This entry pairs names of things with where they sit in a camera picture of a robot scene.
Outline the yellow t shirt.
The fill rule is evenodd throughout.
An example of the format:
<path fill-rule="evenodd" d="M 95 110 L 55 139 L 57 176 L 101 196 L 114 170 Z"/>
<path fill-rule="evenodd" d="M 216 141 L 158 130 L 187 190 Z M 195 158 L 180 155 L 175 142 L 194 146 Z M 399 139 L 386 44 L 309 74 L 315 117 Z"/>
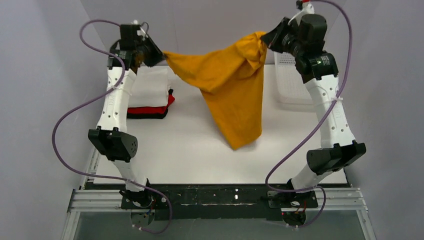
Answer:
<path fill-rule="evenodd" d="M 185 83 L 200 90 L 228 145 L 237 150 L 262 134 L 264 31 L 246 35 L 203 55 L 165 52 L 166 62 Z"/>

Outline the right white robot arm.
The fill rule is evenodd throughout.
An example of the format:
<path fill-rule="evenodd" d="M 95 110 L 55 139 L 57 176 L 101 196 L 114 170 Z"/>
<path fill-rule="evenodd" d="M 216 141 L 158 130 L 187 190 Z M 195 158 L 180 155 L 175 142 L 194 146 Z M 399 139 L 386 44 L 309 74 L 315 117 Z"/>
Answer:
<path fill-rule="evenodd" d="M 300 20 L 285 17 L 270 32 L 261 37 L 276 53 L 294 57 L 295 68 L 307 89 L 318 119 L 317 126 L 282 161 L 285 162 L 317 131 L 320 148 L 306 153 L 306 165 L 287 182 L 280 193 L 312 191 L 324 178 L 351 165 L 366 153 L 366 145 L 357 142 L 347 121 L 339 85 L 339 70 L 334 56 L 324 50 L 326 19 L 314 13 Z"/>

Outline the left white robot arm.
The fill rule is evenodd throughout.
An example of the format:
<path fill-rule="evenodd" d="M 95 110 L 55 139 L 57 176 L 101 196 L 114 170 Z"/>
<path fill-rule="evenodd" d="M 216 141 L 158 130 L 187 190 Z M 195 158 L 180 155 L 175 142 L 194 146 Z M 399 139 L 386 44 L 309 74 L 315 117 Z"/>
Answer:
<path fill-rule="evenodd" d="M 164 59 L 163 53 L 148 35 L 149 25 L 134 20 L 119 27 L 120 39 L 109 49 L 107 61 L 107 95 L 95 129 L 88 139 L 118 169 L 125 179 L 121 194 L 129 201 L 145 202 L 151 193 L 145 190 L 149 180 L 132 166 L 138 151 L 138 140 L 127 131 L 127 111 L 131 89 L 138 68 L 152 67 Z"/>

